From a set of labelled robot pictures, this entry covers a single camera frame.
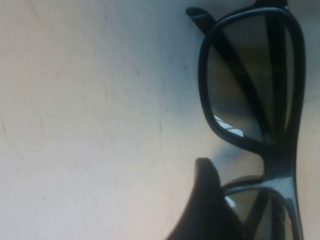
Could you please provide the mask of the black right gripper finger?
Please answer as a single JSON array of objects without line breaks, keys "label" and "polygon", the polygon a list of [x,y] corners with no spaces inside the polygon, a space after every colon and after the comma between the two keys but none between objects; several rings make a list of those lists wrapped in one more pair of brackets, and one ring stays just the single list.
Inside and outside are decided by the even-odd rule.
[{"label": "black right gripper finger", "polygon": [[209,158],[195,161],[186,207],[167,240],[244,240],[244,227],[228,205],[218,170]]}]

